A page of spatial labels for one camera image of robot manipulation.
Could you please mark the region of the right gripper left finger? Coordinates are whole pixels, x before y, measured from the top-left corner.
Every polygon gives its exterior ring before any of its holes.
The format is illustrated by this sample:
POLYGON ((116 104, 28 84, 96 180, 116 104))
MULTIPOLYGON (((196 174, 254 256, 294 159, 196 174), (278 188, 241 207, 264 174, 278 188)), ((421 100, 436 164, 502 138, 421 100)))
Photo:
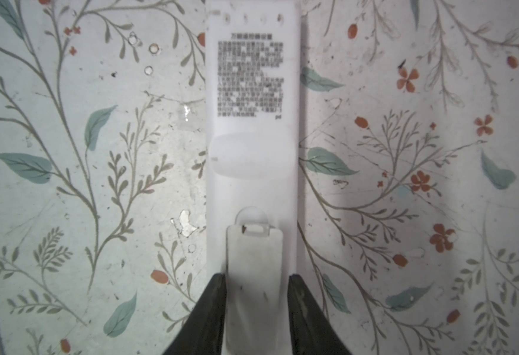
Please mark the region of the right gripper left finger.
POLYGON ((163 355, 221 354, 227 286, 225 275, 212 276, 185 325, 163 355))

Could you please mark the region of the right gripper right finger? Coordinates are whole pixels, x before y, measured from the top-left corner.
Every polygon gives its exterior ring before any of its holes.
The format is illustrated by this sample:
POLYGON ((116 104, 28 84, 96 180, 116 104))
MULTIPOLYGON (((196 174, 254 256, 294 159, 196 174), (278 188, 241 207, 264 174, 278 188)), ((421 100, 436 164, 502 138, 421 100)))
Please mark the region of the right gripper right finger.
POLYGON ((287 301, 294 355, 351 355, 300 275, 289 277, 287 301))

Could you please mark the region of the white battery compartment cover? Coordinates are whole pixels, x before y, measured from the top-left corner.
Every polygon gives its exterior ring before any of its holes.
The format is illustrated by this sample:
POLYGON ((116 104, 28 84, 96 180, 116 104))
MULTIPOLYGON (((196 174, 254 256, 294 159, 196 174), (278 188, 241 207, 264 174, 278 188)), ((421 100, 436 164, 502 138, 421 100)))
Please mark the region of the white battery compartment cover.
POLYGON ((225 335, 232 354, 266 354, 277 347, 283 233, 268 224, 227 231, 225 335))

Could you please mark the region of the white remote control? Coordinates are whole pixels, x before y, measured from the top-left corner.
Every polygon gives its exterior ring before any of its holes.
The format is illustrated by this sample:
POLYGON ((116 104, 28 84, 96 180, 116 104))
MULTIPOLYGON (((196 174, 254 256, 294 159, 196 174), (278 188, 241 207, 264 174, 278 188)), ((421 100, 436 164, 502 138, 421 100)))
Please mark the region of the white remote control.
POLYGON ((298 1, 206 3, 207 271, 225 275, 230 226, 283 233, 277 347, 292 352, 288 278, 296 272, 298 218, 298 1))

